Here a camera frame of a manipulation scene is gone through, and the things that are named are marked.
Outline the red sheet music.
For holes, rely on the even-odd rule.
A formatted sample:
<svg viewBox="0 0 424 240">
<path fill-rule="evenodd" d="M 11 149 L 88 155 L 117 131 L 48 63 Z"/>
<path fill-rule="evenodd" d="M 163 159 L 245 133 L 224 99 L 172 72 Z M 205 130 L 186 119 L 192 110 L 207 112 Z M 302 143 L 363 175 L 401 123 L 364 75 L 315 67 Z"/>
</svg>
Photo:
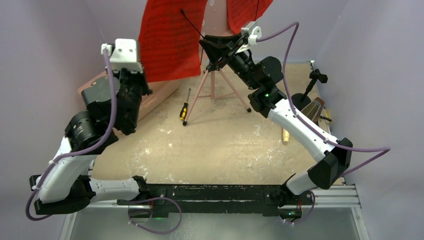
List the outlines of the red sheet music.
<svg viewBox="0 0 424 240">
<path fill-rule="evenodd" d="M 251 21 L 260 18 L 273 3 L 273 0 L 228 0 L 227 20 L 231 31 L 235 34 Z"/>
<path fill-rule="evenodd" d="M 149 83 L 200 75 L 199 32 L 207 1 L 149 0 L 138 41 Z"/>
</svg>

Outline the pink tripod music stand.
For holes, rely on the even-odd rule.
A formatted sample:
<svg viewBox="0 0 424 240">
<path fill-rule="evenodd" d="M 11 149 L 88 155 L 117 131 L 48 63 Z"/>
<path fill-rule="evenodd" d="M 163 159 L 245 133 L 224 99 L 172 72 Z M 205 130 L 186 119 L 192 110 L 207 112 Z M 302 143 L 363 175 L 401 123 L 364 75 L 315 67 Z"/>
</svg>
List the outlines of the pink tripod music stand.
<svg viewBox="0 0 424 240">
<path fill-rule="evenodd" d="M 228 23 L 228 8 L 226 0 L 208 0 L 206 2 L 206 8 L 204 12 L 204 18 L 202 26 L 199 29 L 199 34 L 201 38 L 206 35 L 214 36 L 230 36 L 233 34 L 233 31 L 230 29 Z M 195 108 L 196 102 L 199 99 L 209 98 L 211 101 L 219 99 L 227 99 L 229 97 L 236 96 L 241 104 L 244 106 L 245 110 L 250 113 L 251 109 L 249 108 L 246 101 L 243 99 L 242 95 L 235 88 L 233 83 L 229 80 L 224 71 L 219 69 L 208 70 L 206 67 L 201 68 L 203 75 L 202 80 L 199 83 L 199 86 L 192 98 L 190 104 L 187 107 L 187 113 L 185 114 L 185 119 L 182 121 L 184 126 L 192 125 L 192 121 L 189 120 L 192 115 L 193 109 Z M 232 92 L 220 96 L 216 96 L 216 73 L 219 73 L 227 85 L 231 88 Z"/>
</svg>

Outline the brown metronome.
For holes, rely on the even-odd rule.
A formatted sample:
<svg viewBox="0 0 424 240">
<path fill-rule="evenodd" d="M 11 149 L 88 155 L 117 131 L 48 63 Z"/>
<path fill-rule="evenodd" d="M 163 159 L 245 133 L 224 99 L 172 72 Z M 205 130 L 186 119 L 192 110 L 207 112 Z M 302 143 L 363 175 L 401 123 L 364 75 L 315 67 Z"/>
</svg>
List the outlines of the brown metronome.
<svg viewBox="0 0 424 240">
<path fill-rule="evenodd" d="M 316 97 L 301 110 L 301 113 L 318 126 L 324 104 L 325 102 L 320 97 Z"/>
</svg>

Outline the cream microphone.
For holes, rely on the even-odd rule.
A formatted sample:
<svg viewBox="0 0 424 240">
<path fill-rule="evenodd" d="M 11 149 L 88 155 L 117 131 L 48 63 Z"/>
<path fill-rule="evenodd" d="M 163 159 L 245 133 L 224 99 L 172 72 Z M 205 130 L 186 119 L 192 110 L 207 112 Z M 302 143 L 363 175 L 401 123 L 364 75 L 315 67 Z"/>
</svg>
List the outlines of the cream microphone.
<svg viewBox="0 0 424 240">
<path fill-rule="evenodd" d="M 285 128 L 282 128 L 281 139 L 283 145 L 288 145 L 290 142 L 290 133 Z"/>
</svg>

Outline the black pliers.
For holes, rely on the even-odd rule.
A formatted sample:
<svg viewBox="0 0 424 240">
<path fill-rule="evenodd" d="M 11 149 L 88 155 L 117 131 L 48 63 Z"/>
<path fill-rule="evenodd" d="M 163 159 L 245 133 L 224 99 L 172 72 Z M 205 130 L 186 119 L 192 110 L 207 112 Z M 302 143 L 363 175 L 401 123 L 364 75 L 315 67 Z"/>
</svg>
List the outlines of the black pliers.
<svg viewBox="0 0 424 240">
<path fill-rule="evenodd" d="M 325 121 L 332 122 L 332 119 L 331 119 L 331 118 L 329 118 L 329 117 L 327 117 L 327 116 L 320 115 L 319 117 L 320 117 L 321 119 L 325 120 Z"/>
</svg>

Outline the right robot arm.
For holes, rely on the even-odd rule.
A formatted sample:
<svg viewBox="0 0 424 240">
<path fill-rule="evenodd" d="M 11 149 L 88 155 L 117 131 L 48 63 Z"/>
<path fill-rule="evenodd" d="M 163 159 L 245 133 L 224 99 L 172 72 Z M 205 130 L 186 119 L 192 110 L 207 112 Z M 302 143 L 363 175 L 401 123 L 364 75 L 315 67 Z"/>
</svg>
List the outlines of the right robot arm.
<svg viewBox="0 0 424 240">
<path fill-rule="evenodd" d="M 248 95 L 253 110 L 266 119 L 280 125 L 293 136 L 316 161 L 316 164 L 301 174 L 294 174 L 281 185 L 280 196 L 288 204 L 294 203 L 304 192 L 315 188 L 329 189 L 349 168 L 352 142 L 320 129 L 292 105 L 292 99 L 283 93 L 277 83 L 284 79 L 282 63 L 267 56 L 255 63 L 242 45 L 246 36 L 206 35 L 199 40 L 209 65 L 215 69 L 229 66 L 252 90 Z"/>
</svg>

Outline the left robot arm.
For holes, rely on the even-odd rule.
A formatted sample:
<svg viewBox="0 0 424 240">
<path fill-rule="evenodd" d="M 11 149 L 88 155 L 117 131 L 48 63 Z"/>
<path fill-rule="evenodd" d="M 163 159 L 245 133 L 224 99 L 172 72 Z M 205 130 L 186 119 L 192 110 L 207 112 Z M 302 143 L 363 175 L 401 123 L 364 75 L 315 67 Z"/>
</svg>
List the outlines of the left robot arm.
<svg viewBox="0 0 424 240">
<path fill-rule="evenodd" d="M 115 130 L 124 135 L 136 131 L 142 97 L 151 93 L 145 75 L 126 68 L 97 77 L 81 91 L 86 109 L 69 121 L 47 170 L 29 179 L 29 204 L 38 219 L 75 213 L 101 201 L 148 201 L 143 177 L 100 180 L 89 170 L 96 157 L 118 141 Z"/>
</svg>

